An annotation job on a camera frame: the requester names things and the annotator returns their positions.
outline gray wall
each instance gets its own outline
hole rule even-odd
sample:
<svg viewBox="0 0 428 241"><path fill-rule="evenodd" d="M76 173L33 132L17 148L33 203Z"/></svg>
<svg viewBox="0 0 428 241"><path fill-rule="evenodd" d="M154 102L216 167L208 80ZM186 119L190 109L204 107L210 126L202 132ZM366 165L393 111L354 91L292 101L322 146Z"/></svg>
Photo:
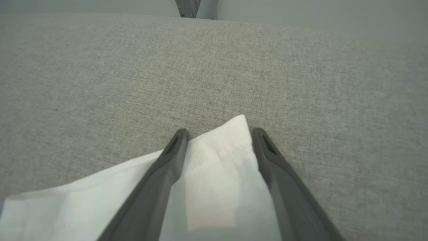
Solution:
<svg viewBox="0 0 428 241"><path fill-rule="evenodd" d="M106 12L179 17L175 0L0 0L0 13Z"/></svg>

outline napkin fold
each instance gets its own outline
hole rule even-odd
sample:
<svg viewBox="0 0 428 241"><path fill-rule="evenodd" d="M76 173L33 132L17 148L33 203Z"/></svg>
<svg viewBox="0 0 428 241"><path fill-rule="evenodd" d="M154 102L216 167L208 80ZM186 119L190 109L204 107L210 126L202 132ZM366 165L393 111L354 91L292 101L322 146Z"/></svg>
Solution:
<svg viewBox="0 0 428 241"><path fill-rule="evenodd" d="M60 187L6 198L0 240L96 241L162 150ZM160 241L281 240L244 115L189 141Z"/></svg>

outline gray upholstery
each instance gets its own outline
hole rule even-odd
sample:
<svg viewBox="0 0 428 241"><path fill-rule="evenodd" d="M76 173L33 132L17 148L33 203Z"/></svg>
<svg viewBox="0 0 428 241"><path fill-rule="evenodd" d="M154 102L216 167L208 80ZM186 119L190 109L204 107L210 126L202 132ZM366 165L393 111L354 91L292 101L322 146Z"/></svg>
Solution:
<svg viewBox="0 0 428 241"><path fill-rule="evenodd" d="M348 240L428 237L428 48L144 15L0 16L0 198L245 114Z"/></svg>

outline white paper towel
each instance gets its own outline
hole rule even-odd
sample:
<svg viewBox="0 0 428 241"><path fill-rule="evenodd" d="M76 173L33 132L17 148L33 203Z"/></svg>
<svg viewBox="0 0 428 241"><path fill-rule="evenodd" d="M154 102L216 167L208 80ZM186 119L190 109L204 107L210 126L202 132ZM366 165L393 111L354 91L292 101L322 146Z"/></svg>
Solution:
<svg viewBox="0 0 428 241"><path fill-rule="evenodd" d="M71 184L10 196L0 240L95 241L162 150ZM280 240L245 116L189 142L160 241Z"/></svg>

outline metal bracket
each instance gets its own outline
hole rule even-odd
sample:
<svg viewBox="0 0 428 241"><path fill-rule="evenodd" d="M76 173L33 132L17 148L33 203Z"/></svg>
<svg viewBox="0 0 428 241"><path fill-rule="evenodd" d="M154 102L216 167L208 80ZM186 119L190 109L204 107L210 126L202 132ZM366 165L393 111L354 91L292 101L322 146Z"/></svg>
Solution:
<svg viewBox="0 0 428 241"><path fill-rule="evenodd" d="M182 18L217 19L218 0L175 0Z"/></svg>

